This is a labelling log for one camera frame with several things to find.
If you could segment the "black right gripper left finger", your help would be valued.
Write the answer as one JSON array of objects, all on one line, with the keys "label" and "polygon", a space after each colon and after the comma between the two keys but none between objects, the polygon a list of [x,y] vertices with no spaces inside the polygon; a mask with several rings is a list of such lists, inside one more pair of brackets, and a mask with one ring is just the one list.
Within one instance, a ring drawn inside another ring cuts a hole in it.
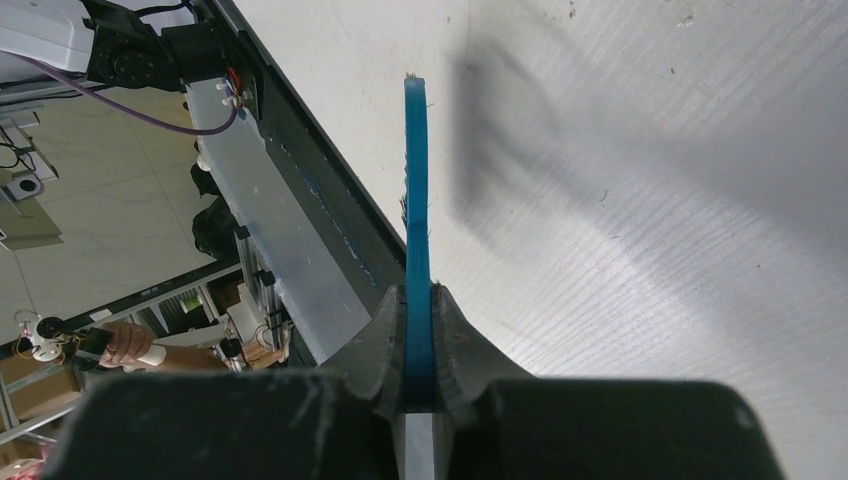
[{"label": "black right gripper left finger", "polygon": [[317,368],[132,373],[86,395],[43,479],[400,479],[405,291]]}]

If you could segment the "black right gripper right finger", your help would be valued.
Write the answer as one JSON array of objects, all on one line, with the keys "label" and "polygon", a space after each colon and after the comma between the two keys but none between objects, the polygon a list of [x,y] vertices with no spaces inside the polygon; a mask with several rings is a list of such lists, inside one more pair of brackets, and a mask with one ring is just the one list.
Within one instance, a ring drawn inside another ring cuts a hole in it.
[{"label": "black right gripper right finger", "polygon": [[757,415],[711,381],[541,378],[432,292],[439,479],[780,479]]}]

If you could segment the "blue hand brush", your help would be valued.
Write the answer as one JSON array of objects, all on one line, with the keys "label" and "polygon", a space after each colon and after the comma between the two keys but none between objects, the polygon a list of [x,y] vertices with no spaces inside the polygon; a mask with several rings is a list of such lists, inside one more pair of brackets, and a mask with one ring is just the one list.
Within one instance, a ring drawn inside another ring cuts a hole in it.
[{"label": "blue hand brush", "polygon": [[428,227],[429,148],[425,80],[404,79],[406,133],[406,327],[404,403],[409,413],[430,412],[435,396]]}]

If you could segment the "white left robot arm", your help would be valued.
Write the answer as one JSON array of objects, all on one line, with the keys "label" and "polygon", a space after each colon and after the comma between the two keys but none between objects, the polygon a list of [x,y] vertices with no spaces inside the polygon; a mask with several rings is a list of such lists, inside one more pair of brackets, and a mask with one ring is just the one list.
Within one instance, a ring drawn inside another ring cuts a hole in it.
[{"label": "white left robot arm", "polygon": [[4,1],[1,50],[126,89],[176,92],[227,70],[192,1]]}]

